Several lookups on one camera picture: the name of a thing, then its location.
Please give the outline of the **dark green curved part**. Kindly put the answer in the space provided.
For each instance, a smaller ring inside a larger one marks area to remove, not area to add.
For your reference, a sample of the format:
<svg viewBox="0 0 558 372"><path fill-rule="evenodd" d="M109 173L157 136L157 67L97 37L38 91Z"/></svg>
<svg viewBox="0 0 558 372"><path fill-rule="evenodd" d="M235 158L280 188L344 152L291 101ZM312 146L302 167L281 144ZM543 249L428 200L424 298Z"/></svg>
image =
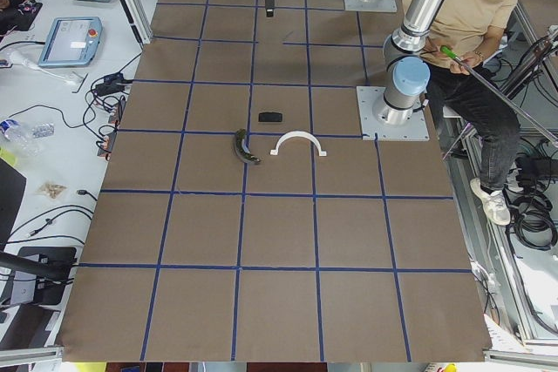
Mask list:
<svg viewBox="0 0 558 372"><path fill-rule="evenodd" d="M235 132L233 147L237 157L245 164L260 165L262 160L255 156L247 145L247 130L242 128Z"/></svg>

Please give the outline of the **clear plastic water bottle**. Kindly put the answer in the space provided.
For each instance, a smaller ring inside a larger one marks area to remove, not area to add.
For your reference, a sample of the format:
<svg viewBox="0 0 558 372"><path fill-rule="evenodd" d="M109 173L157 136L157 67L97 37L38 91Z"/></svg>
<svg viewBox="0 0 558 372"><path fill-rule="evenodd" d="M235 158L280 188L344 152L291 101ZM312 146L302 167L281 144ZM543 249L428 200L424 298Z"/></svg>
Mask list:
<svg viewBox="0 0 558 372"><path fill-rule="evenodd" d="M44 150L42 139L54 134L55 127L52 123L28 126L13 118L1 121L1 134L8 140L12 147L22 156L36 156Z"/></svg>

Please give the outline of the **white semicircular bracket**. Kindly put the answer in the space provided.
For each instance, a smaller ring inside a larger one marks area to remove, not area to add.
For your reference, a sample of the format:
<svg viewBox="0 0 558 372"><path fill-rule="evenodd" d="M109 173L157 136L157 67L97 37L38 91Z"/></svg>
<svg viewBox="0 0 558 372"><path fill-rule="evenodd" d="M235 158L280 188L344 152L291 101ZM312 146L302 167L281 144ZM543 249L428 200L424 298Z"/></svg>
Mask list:
<svg viewBox="0 0 558 372"><path fill-rule="evenodd" d="M269 154L271 156L278 156L282 146L288 143L304 143L306 145L310 145L312 148L315 148L319 157L328 156L328 153L323 149L321 142L315 135L301 130L293 130L284 133L276 141L275 146L269 151Z"/></svg>

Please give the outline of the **near blue teach pendant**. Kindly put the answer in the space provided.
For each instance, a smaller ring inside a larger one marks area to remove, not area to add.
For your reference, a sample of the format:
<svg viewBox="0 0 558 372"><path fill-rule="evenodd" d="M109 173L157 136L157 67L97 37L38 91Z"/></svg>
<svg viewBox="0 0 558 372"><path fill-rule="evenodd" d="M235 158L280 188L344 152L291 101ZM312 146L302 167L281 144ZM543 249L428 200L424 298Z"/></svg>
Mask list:
<svg viewBox="0 0 558 372"><path fill-rule="evenodd" d="M39 57L38 66L87 66L96 55L102 31L99 17L55 18Z"/></svg>

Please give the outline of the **black usb hub box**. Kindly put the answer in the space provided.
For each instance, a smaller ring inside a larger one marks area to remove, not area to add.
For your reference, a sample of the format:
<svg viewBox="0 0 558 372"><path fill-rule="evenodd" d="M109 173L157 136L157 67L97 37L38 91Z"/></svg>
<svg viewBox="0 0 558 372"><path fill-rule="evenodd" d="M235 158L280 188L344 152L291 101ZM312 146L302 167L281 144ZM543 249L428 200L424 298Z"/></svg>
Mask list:
<svg viewBox="0 0 558 372"><path fill-rule="evenodd" d="M92 91L95 95L104 97L113 93L123 92L132 82L132 79L126 79L121 72L115 72L104 76L103 81L95 84Z"/></svg>

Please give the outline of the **small bag of snacks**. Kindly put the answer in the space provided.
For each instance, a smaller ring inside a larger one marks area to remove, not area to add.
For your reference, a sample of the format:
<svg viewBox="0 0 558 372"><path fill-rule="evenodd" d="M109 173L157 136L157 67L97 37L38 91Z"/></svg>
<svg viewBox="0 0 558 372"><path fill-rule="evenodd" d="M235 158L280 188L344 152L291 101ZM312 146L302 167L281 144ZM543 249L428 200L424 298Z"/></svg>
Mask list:
<svg viewBox="0 0 558 372"><path fill-rule="evenodd" d="M44 182L43 185L37 189L37 194L43 195L51 200L56 200L66 191L66 189L66 186L58 183Z"/></svg>

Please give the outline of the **green handled metal rod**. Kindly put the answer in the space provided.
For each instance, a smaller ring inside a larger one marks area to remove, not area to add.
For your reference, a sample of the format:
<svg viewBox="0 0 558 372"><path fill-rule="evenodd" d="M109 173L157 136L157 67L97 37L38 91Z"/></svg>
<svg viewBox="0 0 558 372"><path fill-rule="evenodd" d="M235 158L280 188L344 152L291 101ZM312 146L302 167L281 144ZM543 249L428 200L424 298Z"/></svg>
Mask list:
<svg viewBox="0 0 558 372"><path fill-rule="evenodd" d="M526 111L522 110L518 105L516 105L511 99L509 99L504 93L502 93L497 87L495 87L490 81L481 76L473 67L467 64L465 61L461 60L448 46L441 45L439 50L448 56L453 62L457 63L461 67L465 68L467 72L476 78L482 85L484 85L490 92L496 95L502 102L513 109L518 115L522 116L526 121L528 121L537 132L539 132L543 137L549 140L549 142L557 147L557 137L546 127L544 127L540 122L533 118Z"/></svg>

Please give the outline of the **white shoe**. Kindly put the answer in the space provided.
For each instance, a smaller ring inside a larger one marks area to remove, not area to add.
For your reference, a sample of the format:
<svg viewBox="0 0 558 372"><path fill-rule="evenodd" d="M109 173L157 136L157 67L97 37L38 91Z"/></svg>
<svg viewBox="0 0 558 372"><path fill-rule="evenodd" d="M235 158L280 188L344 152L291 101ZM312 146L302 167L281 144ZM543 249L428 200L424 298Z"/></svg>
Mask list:
<svg viewBox="0 0 558 372"><path fill-rule="evenodd" d="M487 193L481 187L480 179L470 181L474 195L481 201L487 219L498 226L507 226L511 222L511 213L501 190Z"/></svg>

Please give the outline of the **person in beige shirt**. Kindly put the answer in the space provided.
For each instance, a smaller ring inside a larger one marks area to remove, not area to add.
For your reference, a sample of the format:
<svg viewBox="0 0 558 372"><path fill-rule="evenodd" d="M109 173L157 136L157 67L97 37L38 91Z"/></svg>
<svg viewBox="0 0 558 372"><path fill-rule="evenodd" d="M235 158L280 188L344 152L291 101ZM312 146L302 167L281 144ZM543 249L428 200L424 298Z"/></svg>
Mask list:
<svg viewBox="0 0 558 372"><path fill-rule="evenodd" d="M487 193L503 192L518 150L520 124L515 112L467 70L443 54L448 46L486 77L485 61L500 47L518 0L445 0L432 22L422 58L431 77L428 98L435 119L448 106L472 124L482 140L480 179Z"/></svg>

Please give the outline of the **black rectangular plastic block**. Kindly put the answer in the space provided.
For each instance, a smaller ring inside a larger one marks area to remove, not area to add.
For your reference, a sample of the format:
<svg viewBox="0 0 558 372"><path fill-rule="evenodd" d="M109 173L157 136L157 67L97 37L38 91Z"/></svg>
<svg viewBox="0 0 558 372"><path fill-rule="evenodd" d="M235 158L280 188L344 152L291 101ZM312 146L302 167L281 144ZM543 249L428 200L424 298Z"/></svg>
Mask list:
<svg viewBox="0 0 558 372"><path fill-rule="evenodd" d="M261 124L280 124L283 122L283 115L281 112L260 112L258 122Z"/></svg>

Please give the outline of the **black laptop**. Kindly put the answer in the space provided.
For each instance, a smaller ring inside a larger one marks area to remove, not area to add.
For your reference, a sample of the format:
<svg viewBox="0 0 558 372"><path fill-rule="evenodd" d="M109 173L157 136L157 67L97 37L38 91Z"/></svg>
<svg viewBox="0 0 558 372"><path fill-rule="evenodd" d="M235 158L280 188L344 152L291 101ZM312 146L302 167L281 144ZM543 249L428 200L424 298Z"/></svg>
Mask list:
<svg viewBox="0 0 558 372"><path fill-rule="evenodd" d="M0 175L0 239L4 249L23 201L26 178L3 159Z"/></svg>

